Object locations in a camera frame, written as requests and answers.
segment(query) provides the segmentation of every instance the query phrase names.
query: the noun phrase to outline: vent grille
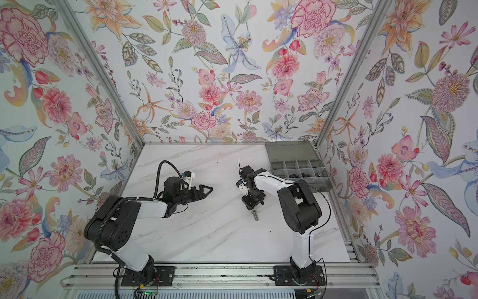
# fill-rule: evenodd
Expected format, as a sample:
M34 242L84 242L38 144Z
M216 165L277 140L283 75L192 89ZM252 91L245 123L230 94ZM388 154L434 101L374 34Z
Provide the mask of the vent grille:
M121 299L133 299L131 290L120 290ZM295 299L293 290L160 290L157 296L138 295L141 299ZM79 290L76 299L115 299L113 290Z

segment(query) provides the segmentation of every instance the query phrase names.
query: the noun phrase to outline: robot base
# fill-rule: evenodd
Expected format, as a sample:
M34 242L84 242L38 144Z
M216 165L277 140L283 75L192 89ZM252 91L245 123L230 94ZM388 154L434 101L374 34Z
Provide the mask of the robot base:
M151 286L170 287L174 279L174 266L154 266L159 274L159 281L156 280ZM145 281L141 281L141 276L136 275L137 272L126 269L126 277L121 281L122 287L137 287Z

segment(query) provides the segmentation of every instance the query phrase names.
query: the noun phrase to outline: white marble table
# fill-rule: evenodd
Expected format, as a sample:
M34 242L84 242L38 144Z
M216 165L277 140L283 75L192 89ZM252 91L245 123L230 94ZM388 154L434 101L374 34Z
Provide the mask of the white marble table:
M151 144L146 145L123 196L152 197L156 171L162 160L173 163L180 172L195 172L193 186L212 186L205 199L189 204L182 213L169 218L136 222L132 236L155 261L162 262L287 262L292 253L292 231L282 216L279 200L266 194L265 205L257 206L259 221L241 200L236 188L241 166L269 169L263 144ZM163 164L159 190L167 177L176 176ZM329 215L324 198L314 193L322 208L322 225ZM185 206L178 206L181 211ZM315 260L349 262L350 259L335 215L313 233L311 252ZM93 262L113 261L96 253Z

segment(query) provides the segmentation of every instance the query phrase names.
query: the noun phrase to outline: wall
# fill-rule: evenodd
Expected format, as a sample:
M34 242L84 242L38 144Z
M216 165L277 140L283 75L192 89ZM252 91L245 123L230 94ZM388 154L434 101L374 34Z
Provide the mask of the wall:
M57 298L140 149L53 6L21 4L0 1L0 298Z
M394 1L321 147L391 299L478 298L477 9Z
M146 142L314 138L374 4L69 3Z

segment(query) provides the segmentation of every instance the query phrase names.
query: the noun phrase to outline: screw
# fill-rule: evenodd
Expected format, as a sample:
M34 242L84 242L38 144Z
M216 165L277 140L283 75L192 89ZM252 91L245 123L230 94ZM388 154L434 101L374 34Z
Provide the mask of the screw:
M250 211L250 212L254 215L254 219L255 219L256 221L259 221L259 217L257 217L257 212L256 212L256 210L252 210L252 211Z

